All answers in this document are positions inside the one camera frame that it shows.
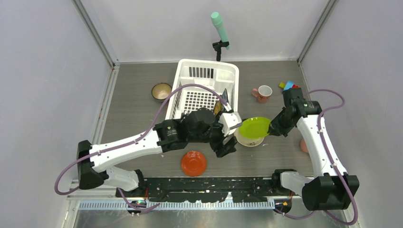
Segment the green plastic plate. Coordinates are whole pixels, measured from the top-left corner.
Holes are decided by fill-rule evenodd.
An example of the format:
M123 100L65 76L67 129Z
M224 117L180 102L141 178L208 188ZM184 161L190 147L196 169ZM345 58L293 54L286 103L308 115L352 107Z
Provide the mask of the green plastic plate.
M239 133L246 138L258 139L269 135L271 120L266 117L252 117L243 120Z

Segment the teal square plate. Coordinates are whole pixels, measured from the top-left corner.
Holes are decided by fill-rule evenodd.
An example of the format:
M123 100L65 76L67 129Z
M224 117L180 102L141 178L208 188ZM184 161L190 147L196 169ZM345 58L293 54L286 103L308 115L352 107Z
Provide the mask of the teal square plate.
M226 88L224 89L223 93L221 94L220 104L221 104L221 111L224 111L226 105L229 104L228 91Z

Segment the yellow patterned plate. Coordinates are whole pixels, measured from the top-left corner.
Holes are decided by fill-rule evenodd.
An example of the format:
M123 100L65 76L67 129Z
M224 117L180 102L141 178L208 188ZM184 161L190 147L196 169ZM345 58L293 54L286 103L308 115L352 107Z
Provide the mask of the yellow patterned plate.
M214 105L213 114L215 116L217 116L222 111L222 109L223 109L223 105L222 105L221 101L218 100Z

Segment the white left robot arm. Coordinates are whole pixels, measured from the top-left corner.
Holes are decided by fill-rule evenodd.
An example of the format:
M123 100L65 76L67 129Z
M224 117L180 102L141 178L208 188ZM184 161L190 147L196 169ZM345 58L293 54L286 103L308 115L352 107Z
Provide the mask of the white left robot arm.
M218 158L235 152L232 136L242 125L239 113L220 112L218 115L200 108L180 119L168 119L146 133L105 144L88 140L78 143L78 188L90 190L109 185L139 197L146 184L139 170L126 171L116 165L146 155L184 149L189 143L208 143Z

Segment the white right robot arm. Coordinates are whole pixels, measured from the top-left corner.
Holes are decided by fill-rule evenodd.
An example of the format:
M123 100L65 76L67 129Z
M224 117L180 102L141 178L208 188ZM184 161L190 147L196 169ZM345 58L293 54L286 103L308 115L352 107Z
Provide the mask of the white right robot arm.
M297 128L308 149L314 177L310 179L294 169L276 169L271 188L278 195L288 190L299 195L307 210L344 210L350 206L359 188L359 180L349 175L332 146L319 102L304 98L301 88L283 92L284 107L268 127L270 136L288 136Z

